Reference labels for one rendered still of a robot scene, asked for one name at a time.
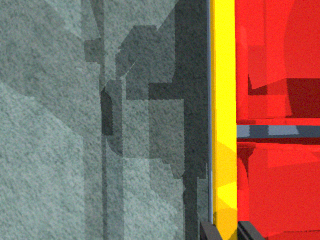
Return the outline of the grey metal rack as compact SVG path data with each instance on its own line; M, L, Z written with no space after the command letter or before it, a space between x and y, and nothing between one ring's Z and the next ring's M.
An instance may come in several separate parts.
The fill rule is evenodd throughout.
M206 5L208 74L209 221L211 221L211 223L213 224L210 0L206 0ZM320 125L236 125L236 139L304 137L320 137Z

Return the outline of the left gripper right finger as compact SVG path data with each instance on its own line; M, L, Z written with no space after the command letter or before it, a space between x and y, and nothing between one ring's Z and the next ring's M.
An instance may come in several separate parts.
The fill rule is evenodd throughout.
M265 240L250 221L238 221L237 240Z

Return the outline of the red open bin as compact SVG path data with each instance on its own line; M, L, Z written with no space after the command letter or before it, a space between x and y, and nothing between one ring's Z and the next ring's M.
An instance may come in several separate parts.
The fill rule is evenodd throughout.
M320 137L237 138L236 155L237 223L265 240L320 240Z
M235 69L236 125L320 125L320 0L235 0Z

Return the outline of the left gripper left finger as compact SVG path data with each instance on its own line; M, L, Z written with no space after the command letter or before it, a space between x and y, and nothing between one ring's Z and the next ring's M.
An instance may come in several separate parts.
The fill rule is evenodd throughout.
M215 224L211 221L200 222L200 240L223 240Z

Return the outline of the yellow bar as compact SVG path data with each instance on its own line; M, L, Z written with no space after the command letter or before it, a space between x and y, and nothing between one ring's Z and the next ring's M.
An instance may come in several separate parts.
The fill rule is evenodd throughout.
M237 240L234 0L210 0L213 224Z

